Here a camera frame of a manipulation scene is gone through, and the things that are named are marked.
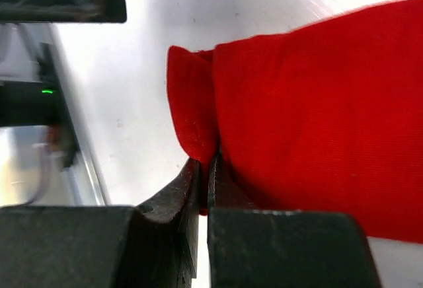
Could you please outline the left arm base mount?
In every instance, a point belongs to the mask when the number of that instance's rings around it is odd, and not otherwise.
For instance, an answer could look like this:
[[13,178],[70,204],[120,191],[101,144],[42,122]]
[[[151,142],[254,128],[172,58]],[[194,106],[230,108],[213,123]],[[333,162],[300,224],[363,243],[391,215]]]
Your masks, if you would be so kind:
[[80,151],[71,115],[60,85],[52,45],[42,43],[34,80],[1,76],[1,126],[49,126],[56,130],[63,166],[69,168]]

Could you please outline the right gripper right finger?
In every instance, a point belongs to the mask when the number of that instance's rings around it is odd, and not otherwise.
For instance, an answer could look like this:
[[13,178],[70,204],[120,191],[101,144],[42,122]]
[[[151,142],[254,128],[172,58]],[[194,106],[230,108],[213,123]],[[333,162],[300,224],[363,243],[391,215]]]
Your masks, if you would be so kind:
[[368,241],[342,213],[261,210],[221,155],[210,167],[212,287],[380,287]]

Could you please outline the red sock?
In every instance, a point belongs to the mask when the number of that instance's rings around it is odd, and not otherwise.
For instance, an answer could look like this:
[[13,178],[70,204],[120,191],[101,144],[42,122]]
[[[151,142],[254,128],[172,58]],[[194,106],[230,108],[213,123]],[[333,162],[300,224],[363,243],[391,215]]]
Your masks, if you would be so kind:
[[265,209],[337,211],[422,242],[422,0],[191,52],[172,46],[178,141]]

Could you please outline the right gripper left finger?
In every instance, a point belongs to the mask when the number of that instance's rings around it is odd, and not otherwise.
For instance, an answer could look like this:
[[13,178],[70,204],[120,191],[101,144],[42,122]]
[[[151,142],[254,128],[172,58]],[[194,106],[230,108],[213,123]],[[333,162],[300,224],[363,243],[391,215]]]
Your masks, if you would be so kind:
[[138,206],[2,208],[1,286],[191,286],[199,179],[191,159]]

